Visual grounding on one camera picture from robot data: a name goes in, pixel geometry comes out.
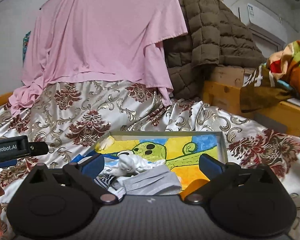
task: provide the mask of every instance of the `metal screw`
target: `metal screw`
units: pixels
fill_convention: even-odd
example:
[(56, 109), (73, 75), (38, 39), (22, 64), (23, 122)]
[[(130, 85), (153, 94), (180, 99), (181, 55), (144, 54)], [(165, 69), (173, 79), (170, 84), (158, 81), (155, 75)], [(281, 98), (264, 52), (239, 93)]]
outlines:
[(198, 203), (203, 200), (203, 196), (200, 194), (190, 194), (187, 196), (187, 200), (193, 203)]
[(110, 202), (112, 202), (112, 201), (115, 200), (115, 195), (112, 195), (112, 194), (103, 194), (103, 195), (101, 195), (100, 199), (103, 202), (110, 203)]

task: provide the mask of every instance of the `brown quilted jacket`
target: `brown quilted jacket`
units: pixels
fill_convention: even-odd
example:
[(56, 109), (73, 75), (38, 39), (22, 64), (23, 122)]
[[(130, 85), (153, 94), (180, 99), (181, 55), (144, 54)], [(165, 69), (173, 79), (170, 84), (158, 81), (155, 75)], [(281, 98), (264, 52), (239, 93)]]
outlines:
[(201, 95), (213, 67), (256, 68), (266, 59), (250, 30), (219, 0), (179, 0), (188, 34), (163, 42), (174, 98)]

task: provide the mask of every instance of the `teal patterned fabric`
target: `teal patterned fabric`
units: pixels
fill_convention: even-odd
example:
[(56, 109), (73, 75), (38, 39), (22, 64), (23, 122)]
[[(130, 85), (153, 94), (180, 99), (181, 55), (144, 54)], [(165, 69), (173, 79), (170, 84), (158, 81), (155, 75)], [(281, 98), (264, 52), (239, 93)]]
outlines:
[(26, 58), (26, 52), (27, 52), (30, 33), (31, 32), (28, 32), (26, 34), (26, 36), (23, 38), (23, 48), (22, 48), (22, 60), (23, 60), (23, 62), (25, 61), (25, 58)]

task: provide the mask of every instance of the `white wall-mounted air conditioner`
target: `white wall-mounted air conditioner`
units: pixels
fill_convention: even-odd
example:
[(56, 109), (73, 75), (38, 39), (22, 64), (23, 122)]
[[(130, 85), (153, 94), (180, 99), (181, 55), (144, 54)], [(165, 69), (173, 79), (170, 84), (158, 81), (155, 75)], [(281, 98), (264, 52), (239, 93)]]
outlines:
[(240, 20), (252, 31), (269, 41), (284, 46), (288, 42), (286, 29), (271, 15), (250, 3), (239, 7)]

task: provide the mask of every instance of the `orange strap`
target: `orange strap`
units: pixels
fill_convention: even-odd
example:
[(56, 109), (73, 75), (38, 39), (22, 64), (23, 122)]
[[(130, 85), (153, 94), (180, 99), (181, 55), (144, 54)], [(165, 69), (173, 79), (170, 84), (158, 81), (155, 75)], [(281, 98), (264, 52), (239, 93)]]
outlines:
[(181, 196), (182, 200), (185, 200), (186, 196), (190, 195), (192, 192), (196, 191), (203, 185), (207, 184), (209, 181), (206, 179), (196, 179), (192, 181), (185, 190), (183, 190), (179, 195)]

